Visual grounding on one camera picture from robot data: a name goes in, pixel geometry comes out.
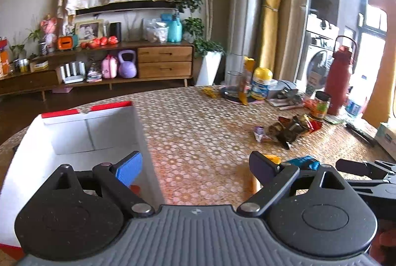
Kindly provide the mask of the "dark red thermos bottle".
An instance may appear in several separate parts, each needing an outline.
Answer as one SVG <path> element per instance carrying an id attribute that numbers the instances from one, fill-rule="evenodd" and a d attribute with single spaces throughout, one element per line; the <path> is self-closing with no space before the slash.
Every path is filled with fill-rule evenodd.
<path id="1" fill-rule="evenodd" d="M 339 115 L 339 111 L 345 102 L 358 48 L 355 40 L 345 35 L 337 36 L 336 41 L 343 38 L 349 40 L 352 46 L 340 45 L 337 51 L 333 49 L 333 61 L 324 89 L 324 92 L 330 95 L 330 106 L 327 113 L 333 116 Z"/>

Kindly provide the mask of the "black speaker cylinder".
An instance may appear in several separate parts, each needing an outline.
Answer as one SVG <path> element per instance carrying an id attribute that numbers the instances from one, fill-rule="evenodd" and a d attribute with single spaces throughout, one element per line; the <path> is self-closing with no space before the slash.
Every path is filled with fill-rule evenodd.
<path id="1" fill-rule="evenodd" d="M 109 25 L 109 36 L 116 37 L 118 42 L 122 41 L 122 24 L 120 22 L 111 23 Z"/>

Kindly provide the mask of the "framed photo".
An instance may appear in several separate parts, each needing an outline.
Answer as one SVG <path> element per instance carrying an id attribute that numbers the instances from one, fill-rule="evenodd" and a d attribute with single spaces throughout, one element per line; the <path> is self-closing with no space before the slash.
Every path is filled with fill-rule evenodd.
<path id="1" fill-rule="evenodd" d="M 103 36 L 103 20 L 80 21 L 75 24 L 74 29 L 80 43 L 90 42 Z"/>

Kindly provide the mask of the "pink doll figure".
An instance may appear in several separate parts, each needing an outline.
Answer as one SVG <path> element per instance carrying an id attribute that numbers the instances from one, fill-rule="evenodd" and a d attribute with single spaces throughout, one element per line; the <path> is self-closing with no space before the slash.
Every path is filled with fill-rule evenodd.
<path id="1" fill-rule="evenodd" d="M 52 53 L 57 46 L 57 18 L 47 14 L 40 22 L 40 28 L 43 33 L 44 54 Z"/>

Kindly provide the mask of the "blue snack packet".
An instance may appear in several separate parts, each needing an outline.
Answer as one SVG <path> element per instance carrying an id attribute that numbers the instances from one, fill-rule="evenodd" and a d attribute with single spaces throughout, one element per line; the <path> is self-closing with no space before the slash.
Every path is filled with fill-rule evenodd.
<path id="1" fill-rule="evenodd" d="M 287 162 L 297 166 L 300 170 L 317 171 L 320 167 L 320 162 L 311 155 L 290 159 Z"/>

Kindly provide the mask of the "tissue box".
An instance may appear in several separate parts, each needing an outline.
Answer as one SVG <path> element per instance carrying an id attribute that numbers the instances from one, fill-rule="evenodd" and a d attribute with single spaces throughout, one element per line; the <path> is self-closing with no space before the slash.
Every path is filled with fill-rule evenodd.
<path id="1" fill-rule="evenodd" d="M 389 123 L 381 122 L 374 139 L 393 160 L 396 159 L 395 129 L 391 129 Z"/>

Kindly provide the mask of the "round dark placemat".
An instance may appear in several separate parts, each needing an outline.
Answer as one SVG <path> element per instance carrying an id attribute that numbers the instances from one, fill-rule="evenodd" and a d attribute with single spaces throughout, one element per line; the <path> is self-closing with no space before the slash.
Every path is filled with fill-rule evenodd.
<path id="1" fill-rule="evenodd" d="M 233 90 L 231 92 L 229 92 L 226 87 L 222 87 L 220 89 L 220 95 L 221 95 L 222 98 L 224 98 L 224 99 L 226 99 L 226 100 L 228 100 L 230 102 L 234 102 L 234 103 L 237 103 L 237 104 L 241 104 L 242 103 L 241 99 L 239 98 L 238 93 L 234 92 Z M 255 98 L 253 98 L 251 96 L 250 90 L 248 90 L 248 93 L 247 93 L 247 102 L 248 102 L 248 104 L 258 102 L 257 99 L 255 99 Z"/>

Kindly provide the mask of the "teal bottle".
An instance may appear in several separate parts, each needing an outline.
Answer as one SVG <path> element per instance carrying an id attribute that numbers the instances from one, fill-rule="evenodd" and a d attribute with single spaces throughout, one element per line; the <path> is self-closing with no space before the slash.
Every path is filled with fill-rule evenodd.
<path id="1" fill-rule="evenodd" d="M 168 42 L 179 43 L 182 41 L 183 26 L 181 24 L 178 11 L 171 13 L 162 13 L 161 21 L 167 24 L 168 27 Z"/>

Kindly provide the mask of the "orange clock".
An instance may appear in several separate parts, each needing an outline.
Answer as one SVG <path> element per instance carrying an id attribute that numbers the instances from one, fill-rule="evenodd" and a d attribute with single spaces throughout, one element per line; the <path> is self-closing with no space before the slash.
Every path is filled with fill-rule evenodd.
<path id="1" fill-rule="evenodd" d="M 59 51 L 71 50 L 74 48 L 74 36 L 66 35 L 58 37 L 57 44 Z"/>

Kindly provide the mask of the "clear drinking glass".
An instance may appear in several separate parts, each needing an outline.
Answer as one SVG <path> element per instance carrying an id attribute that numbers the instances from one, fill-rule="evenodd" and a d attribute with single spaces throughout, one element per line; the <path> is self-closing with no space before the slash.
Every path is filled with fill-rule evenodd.
<path id="1" fill-rule="evenodd" d="M 243 78 L 241 72 L 228 71 L 225 75 L 225 94 L 230 97 L 238 98 L 240 82 Z"/>

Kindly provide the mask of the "white router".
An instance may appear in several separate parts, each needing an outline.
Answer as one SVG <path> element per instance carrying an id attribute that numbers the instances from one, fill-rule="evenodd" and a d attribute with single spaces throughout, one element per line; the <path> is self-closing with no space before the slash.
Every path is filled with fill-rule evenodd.
<path id="1" fill-rule="evenodd" d="M 86 78 L 85 64 L 82 61 L 72 61 L 59 67 L 62 82 L 65 84 L 80 83 Z"/>

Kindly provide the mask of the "washing machine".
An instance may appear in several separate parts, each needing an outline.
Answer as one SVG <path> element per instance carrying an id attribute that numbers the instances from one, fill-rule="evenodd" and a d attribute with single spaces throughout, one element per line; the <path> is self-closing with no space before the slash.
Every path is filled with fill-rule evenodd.
<path id="1" fill-rule="evenodd" d="M 316 90 L 324 90 L 338 33 L 337 26 L 318 18 L 316 14 L 308 15 L 296 77 L 301 93 L 308 92 L 312 96 Z"/>

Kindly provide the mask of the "stack of papers and boxes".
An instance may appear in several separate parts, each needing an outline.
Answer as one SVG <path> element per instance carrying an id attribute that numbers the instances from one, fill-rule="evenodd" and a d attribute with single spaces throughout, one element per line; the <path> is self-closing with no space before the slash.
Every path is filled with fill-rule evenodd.
<path id="1" fill-rule="evenodd" d="M 304 97 L 297 85 L 286 80 L 272 80 L 266 101 L 279 110 L 291 110 L 304 107 Z"/>

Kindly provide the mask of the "green white snack packet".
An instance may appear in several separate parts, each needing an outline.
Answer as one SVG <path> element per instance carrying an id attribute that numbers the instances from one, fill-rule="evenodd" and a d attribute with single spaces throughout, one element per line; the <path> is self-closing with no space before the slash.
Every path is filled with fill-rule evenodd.
<path id="1" fill-rule="evenodd" d="M 282 159 L 276 155 L 264 155 L 264 161 L 266 164 L 280 165 Z"/>

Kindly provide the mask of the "purple candy wrapper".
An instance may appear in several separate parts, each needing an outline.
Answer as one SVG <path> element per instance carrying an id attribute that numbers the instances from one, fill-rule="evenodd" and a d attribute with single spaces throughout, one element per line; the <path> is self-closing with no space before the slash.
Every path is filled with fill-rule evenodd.
<path id="1" fill-rule="evenodd" d="M 254 127 L 253 135 L 257 143 L 272 141 L 271 136 L 267 134 L 264 127 Z"/>

